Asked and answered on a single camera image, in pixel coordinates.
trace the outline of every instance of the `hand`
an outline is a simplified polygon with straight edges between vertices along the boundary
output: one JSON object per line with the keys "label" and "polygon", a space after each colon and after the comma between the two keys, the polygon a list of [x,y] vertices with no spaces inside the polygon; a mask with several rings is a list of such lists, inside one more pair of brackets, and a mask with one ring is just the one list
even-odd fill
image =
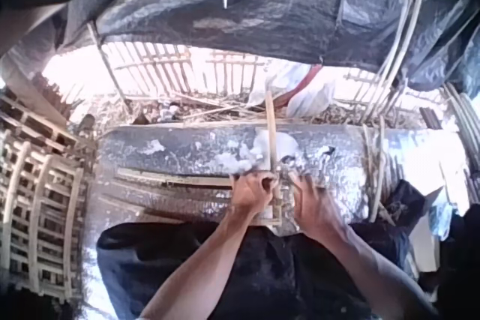
{"label": "hand", "polygon": [[276,177],[270,172],[252,172],[243,176],[230,176],[232,206],[254,216],[265,210],[273,199]]}
{"label": "hand", "polygon": [[305,235],[325,244],[345,226],[335,201],[326,189],[314,186],[310,175],[289,176],[295,184],[295,221]]}

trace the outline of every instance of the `black tarp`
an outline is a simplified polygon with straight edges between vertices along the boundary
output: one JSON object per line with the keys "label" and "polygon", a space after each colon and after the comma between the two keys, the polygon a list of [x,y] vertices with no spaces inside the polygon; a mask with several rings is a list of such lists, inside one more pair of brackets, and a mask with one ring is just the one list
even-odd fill
{"label": "black tarp", "polygon": [[[399,77],[428,91],[446,79],[476,95],[480,0],[424,0]],[[378,71],[400,0],[72,0],[61,51],[85,43],[97,19],[108,40],[229,49],[304,63]]]}

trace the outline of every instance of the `plastic tarp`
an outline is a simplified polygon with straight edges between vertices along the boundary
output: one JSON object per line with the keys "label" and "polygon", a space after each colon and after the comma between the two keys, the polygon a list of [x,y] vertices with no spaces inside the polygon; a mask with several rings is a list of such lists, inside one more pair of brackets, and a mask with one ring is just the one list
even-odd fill
{"label": "plastic tarp", "polygon": [[[185,44],[377,72],[401,0],[73,0],[63,50],[97,20],[108,40]],[[428,91],[447,79],[479,91],[479,0],[423,0],[400,78]]]}

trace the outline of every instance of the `bamboo cage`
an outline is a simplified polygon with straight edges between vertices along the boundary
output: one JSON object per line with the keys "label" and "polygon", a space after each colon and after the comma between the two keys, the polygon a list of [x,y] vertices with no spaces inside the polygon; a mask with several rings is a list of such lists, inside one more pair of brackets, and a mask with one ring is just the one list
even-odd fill
{"label": "bamboo cage", "polygon": [[95,144],[4,95],[0,124],[1,286],[72,301]]}

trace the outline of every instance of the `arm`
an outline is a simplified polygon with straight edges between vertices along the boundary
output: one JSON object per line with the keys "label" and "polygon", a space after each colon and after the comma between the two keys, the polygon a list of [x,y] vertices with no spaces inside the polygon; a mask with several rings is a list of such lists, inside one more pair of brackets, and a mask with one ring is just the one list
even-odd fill
{"label": "arm", "polygon": [[233,180],[232,204],[205,243],[158,289],[146,319],[207,319],[217,306],[248,225],[272,200],[272,175]]}
{"label": "arm", "polygon": [[383,319],[436,319],[417,283],[369,247],[342,220],[326,191],[311,178],[296,177],[295,218],[302,231],[326,247],[345,267],[373,312]]}

